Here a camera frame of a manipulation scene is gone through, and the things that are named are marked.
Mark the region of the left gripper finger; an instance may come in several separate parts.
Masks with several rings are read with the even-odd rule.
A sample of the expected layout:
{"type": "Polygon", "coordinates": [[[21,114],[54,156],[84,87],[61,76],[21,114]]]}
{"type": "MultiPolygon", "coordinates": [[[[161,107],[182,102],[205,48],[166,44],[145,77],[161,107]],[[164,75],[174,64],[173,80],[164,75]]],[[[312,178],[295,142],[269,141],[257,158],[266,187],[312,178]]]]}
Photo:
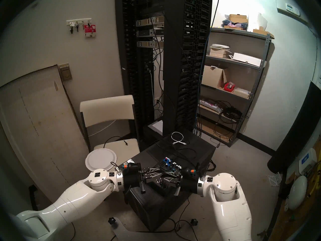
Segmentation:
{"type": "Polygon", "coordinates": [[[141,180],[143,184],[147,184],[161,178],[161,175],[141,175],[141,180]]]}
{"type": "Polygon", "coordinates": [[[141,175],[142,177],[159,177],[162,176],[162,170],[159,168],[143,168],[141,175]]]}

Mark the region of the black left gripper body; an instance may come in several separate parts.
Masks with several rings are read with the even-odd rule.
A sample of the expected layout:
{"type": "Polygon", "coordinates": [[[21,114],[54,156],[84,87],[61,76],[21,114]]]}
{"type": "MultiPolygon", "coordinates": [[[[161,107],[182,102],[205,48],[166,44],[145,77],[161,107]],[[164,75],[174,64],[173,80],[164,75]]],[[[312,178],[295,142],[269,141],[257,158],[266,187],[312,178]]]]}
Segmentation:
{"type": "Polygon", "coordinates": [[[124,195],[127,195],[131,188],[140,187],[141,194],[146,193],[145,179],[143,177],[143,169],[141,168],[126,168],[123,170],[123,186],[125,189],[124,195]]]}

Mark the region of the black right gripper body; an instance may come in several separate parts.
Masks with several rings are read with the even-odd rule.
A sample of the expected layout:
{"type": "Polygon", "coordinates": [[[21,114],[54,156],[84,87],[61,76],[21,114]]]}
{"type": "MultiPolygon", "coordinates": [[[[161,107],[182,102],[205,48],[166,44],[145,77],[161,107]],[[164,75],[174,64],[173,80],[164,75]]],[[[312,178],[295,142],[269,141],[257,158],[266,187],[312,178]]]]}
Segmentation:
{"type": "Polygon", "coordinates": [[[180,191],[187,191],[193,194],[199,194],[200,180],[195,180],[190,177],[180,176],[174,196],[178,196],[180,191]]]}

